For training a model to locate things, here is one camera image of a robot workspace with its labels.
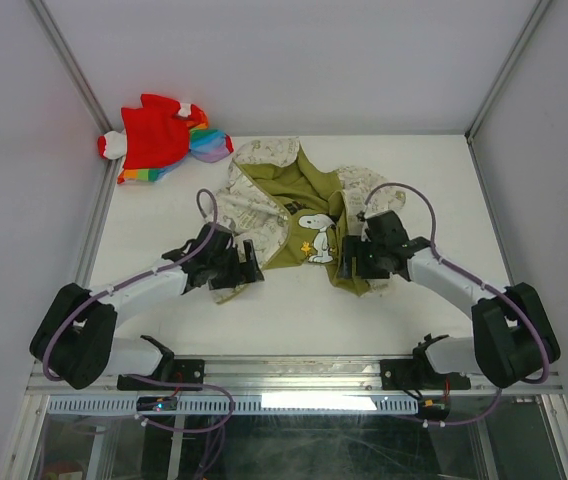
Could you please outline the cream green printed jacket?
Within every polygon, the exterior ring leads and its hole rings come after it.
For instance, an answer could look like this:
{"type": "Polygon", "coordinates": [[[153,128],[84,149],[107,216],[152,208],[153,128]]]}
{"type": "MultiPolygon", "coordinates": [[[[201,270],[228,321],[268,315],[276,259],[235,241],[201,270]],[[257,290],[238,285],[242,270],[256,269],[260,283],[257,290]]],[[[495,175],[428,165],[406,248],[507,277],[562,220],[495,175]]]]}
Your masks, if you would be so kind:
{"type": "Polygon", "coordinates": [[[384,295],[388,279],[338,275],[342,241],[362,237],[360,213],[400,211],[406,193],[360,166],[324,172],[307,157],[299,139],[252,140],[232,155],[226,184],[216,192],[210,219],[230,230],[237,243],[253,243],[261,270],[323,267],[330,283],[357,296],[384,295]]]}

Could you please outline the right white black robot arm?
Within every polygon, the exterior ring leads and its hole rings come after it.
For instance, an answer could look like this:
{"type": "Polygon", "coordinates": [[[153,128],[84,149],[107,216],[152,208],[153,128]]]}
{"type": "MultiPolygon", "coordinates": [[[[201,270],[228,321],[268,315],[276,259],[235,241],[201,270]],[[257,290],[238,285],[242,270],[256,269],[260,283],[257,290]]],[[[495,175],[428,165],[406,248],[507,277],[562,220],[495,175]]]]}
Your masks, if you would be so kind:
{"type": "Polygon", "coordinates": [[[539,384],[561,355],[537,290],[521,282],[496,287],[441,255],[431,239],[410,237],[393,211],[359,213],[362,231],[343,239],[343,278],[414,283],[456,307],[468,337],[427,335],[412,351],[412,378],[433,387],[447,374],[483,375],[495,387],[539,384]]]}

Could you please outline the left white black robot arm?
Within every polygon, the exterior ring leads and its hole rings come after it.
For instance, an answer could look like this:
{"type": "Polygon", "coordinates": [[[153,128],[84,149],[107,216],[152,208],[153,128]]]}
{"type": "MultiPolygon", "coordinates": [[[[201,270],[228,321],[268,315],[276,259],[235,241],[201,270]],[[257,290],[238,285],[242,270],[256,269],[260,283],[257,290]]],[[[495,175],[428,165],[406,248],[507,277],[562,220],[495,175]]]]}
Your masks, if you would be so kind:
{"type": "Polygon", "coordinates": [[[76,390],[103,375],[118,386],[167,389],[187,377],[175,353],[149,335],[117,336],[126,321],[195,289],[234,289],[264,278],[251,240],[237,243],[226,228],[205,224],[198,236],[164,253],[150,268],[115,285],[87,289],[63,286],[54,297],[30,345],[52,381],[76,390]]]}

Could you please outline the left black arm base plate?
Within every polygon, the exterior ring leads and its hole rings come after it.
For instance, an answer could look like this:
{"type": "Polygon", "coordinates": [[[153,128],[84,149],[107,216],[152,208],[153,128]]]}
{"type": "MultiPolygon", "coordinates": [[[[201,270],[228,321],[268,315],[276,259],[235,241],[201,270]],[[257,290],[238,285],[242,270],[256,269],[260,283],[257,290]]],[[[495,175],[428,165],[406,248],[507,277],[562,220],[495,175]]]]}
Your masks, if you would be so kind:
{"type": "Polygon", "coordinates": [[[158,390],[171,393],[175,391],[177,384],[186,384],[186,387],[179,387],[179,391],[201,391],[204,373],[203,359],[176,357],[163,360],[149,376],[120,375],[116,387],[119,391],[158,390]]]}

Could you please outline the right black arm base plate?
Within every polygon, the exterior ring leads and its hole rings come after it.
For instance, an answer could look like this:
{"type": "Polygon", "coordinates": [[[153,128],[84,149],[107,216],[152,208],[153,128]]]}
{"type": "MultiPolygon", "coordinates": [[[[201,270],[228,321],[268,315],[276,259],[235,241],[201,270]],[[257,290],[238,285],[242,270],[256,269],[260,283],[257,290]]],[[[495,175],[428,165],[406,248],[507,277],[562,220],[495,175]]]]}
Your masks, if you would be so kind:
{"type": "Polygon", "coordinates": [[[467,391],[471,382],[457,373],[440,374],[425,361],[414,358],[380,361],[383,390],[445,390],[467,391]]]}

